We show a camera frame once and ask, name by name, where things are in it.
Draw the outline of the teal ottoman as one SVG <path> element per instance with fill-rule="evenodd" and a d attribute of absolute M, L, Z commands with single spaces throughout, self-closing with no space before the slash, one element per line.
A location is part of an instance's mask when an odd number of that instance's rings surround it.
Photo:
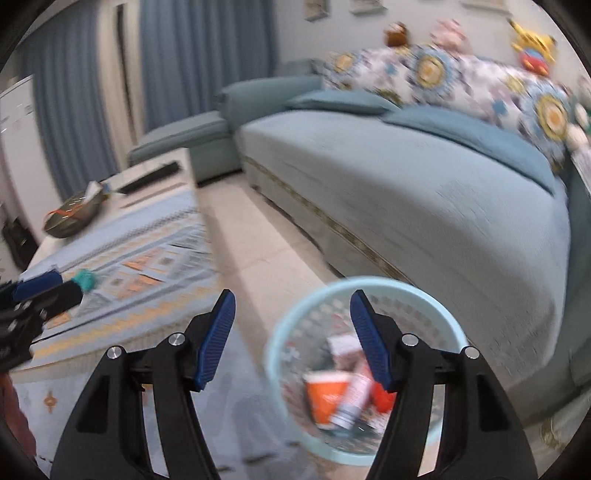
<path fill-rule="evenodd" d="M 217 111 L 188 117 L 144 135 L 129 152 L 130 166 L 187 149 L 194 181 L 204 183 L 242 169 L 228 122 Z"/>

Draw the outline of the blue cushion right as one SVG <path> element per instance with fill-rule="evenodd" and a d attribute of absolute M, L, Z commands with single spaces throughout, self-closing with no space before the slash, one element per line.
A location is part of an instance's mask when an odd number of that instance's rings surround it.
<path fill-rule="evenodd" d="M 428 105 L 393 110 L 385 113 L 382 121 L 457 143 L 497 161 L 554 194 L 554 174 L 548 160 L 519 135 L 461 112 Z"/>

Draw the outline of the white air conditioner tower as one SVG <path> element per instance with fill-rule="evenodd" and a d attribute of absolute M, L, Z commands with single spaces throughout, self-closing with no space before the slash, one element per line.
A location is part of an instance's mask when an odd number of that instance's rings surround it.
<path fill-rule="evenodd" d="M 37 124 L 33 77 L 1 94 L 1 141 L 16 197 L 34 238 L 44 240 L 44 218 L 59 199 Z"/>

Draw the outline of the blue cushion left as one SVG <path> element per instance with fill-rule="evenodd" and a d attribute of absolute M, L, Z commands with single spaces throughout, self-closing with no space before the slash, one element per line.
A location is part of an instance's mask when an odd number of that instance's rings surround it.
<path fill-rule="evenodd" d="M 380 116 L 399 107 L 365 90 L 315 90 L 297 95 L 284 103 L 290 110 L 332 111 L 362 116 Z"/>

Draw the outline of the pink white yogurt bottle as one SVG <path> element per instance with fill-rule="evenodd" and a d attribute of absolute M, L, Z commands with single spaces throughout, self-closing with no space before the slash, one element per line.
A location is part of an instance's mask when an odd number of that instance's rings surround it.
<path fill-rule="evenodd" d="M 366 408 L 372 386 L 373 377 L 370 372 L 368 370 L 357 371 L 352 376 L 341 402 L 332 414 L 332 424 L 341 429 L 351 430 Z"/>

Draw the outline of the teal tape dispenser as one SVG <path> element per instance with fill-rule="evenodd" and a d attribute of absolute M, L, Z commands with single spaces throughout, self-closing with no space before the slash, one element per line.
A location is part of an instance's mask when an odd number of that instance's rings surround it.
<path fill-rule="evenodd" d="M 98 285 L 97 275 L 86 269 L 77 271 L 71 280 L 79 286 L 83 294 L 91 292 Z"/>

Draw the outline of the white teddy bear green shirt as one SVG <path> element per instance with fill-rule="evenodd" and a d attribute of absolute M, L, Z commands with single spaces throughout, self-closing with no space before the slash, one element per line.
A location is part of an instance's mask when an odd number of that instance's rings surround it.
<path fill-rule="evenodd" d="M 570 153 L 590 144 L 590 80 L 581 76 L 574 96 L 572 121 L 567 128 L 565 145 Z"/>

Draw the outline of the teal sofa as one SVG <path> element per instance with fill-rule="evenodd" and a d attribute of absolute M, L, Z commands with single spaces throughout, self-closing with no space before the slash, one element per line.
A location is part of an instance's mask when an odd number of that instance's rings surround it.
<path fill-rule="evenodd" d="M 234 83 L 216 99 L 249 183 L 346 276 L 439 300 L 533 422 L 590 384 L 590 197 L 520 138 L 469 119 L 495 152 L 383 121 L 291 109 L 317 76 Z"/>

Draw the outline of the blue cushion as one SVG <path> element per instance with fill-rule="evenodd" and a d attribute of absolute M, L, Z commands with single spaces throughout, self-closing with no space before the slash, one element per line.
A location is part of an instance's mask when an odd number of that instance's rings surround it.
<path fill-rule="evenodd" d="M 365 90 L 315 90 L 297 95 L 284 103 L 290 110 L 332 111 L 362 116 L 380 116 L 399 107 Z"/>
<path fill-rule="evenodd" d="M 548 160 L 519 135 L 461 112 L 428 105 L 393 110 L 385 113 L 382 121 L 457 143 L 497 161 L 554 194 L 554 174 Z"/>

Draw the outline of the red plastic bag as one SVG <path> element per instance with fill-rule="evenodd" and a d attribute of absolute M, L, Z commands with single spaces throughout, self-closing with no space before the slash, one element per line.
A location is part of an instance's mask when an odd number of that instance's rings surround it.
<path fill-rule="evenodd" d="M 394 408 L 396 398 L 396 392 L 389 393 L 384 390 L 379 382 L 375 381 L 373 383 L 372 390 L 370 390 L 370 399 L 372 400 L 372 405 L 375 407 L 377 413 L 390 414 Z"/>

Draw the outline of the black guitar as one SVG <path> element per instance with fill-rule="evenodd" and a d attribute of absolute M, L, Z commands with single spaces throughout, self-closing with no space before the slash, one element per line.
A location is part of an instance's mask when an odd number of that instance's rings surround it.
<path fill-rule="evenodd" d="M 15 265 L 25 271 L 39 248 L 31 231 L 19 218 L 15 218 L 4 222 L 2 236 L 8 244 Z"/>

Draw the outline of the yellow pikachu plush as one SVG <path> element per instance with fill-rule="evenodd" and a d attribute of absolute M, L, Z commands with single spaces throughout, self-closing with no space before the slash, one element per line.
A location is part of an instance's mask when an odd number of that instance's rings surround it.
<path fill-rule="evenodd" d="M 536 75 L 548 78 L 550 67 L 554 64 L 556 39 L 551 35 L 540 35 L 532 30 L 523 28 L 509 18 L 508 23 L 514 30 L 516 37 L 512 47 L 519 54 L 523 68 Z"/>

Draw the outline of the pink pig plush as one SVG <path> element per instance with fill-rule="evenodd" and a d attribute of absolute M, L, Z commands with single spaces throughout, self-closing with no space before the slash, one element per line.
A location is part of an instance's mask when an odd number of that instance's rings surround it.
<path fill-rule="evenodd" d="M 439 20 L 431 32 L 433 43 L 448 51 L 461 52 L 466 47 L 467 36 L 461 24 L 455 19 Z"/>

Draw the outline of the brown monkey plush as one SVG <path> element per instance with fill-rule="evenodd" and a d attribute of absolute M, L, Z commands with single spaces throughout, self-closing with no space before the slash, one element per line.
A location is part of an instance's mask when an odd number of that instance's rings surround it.
<path fill-rule="evenodd" d="M 409 45 L 408 29 L 403 22 L 393 22 L 384 30 L 385 44 L 389 48 L 400 48 Z"/>

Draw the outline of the floral long pillow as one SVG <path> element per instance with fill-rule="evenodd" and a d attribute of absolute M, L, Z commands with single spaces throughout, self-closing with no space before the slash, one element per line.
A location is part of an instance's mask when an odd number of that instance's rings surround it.
<path fill-rule="evenodd" d="M 513 66 L 433 45 L 385 47 L 335 54 L 322 80 L 328 89 L 366 90 L 398 106 L 428 104 L 478 118 L 522 136 L 554 168 L 566 158 L 570 95 Z"/>

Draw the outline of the light blue trash basket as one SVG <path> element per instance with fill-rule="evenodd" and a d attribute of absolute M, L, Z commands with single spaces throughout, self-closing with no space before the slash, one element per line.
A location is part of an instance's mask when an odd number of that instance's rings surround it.
<path fill-rule="evenodd" d="M 352 431 L 315 425 L 304 387 L 304 375 L 314 371 L 351 371 L 353 357 L 332 359 L 329 338 L 355 336 L 349 301 L 363 290 L 376 312 L 393 318 L 404 333 L 412 333 L 434 349 L 458 353 L 468 339 L 453 315 L 422 290 L 393 279 L 358 276 L 322 287 L 294 306 L 277 323 L 266 345 L 266 376 L 276 407 L 294 439 L 308 453 L 335 465 L 368 467 L 383 434 L 383 420 L 363 412 Z"/>

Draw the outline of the square framed picture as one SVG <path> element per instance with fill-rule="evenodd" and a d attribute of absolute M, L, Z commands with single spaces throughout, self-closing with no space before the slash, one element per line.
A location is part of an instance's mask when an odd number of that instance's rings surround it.
<path fill-rule="evenodd" d="M 386 10 L 382 0 L 351 0 L 349 11 L 356 16 L 378 14 Z"/>

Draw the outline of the orange paper cup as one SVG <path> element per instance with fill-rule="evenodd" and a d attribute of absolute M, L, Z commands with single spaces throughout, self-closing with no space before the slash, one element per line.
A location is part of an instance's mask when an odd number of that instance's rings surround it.
<path fill-rule="evenodd" d="M 305 395 L 318 429 L 335 429 L 332 414 L 339 407 L 352 376 L 352 373 L 337 370 L 311 371 L 304 375 Z"/>

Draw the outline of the blue curtain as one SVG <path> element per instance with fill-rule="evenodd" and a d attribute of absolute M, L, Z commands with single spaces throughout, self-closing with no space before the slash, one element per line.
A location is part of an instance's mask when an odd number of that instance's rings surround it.
<path fill-rule="evenodd" d="M 62 196 L 124 169 L 140 139 L 270 76 L 269 1 L 76 1 L 18 47 L 48 168 Z"/>

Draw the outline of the tall framed picture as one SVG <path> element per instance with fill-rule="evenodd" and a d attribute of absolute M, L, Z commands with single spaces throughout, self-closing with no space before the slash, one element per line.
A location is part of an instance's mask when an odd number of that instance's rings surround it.
<path fill-rule="evenodd" d="M 329 17 L 328 0 L 304 0 L 304 20 L 315 22 Z"/>

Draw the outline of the dark oval tray bowl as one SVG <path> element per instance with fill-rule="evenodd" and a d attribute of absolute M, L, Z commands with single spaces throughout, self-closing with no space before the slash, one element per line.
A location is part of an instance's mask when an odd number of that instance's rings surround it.
<path fill-rule="evenodd" d="M 100 213 L 105 199 L 103 189 L 90 198 L 87 198 L 84 192 L 73 195 L 60 208 L 46 215 L 44 233 L 56 239 L 66 239 L 79 234 Z"/>

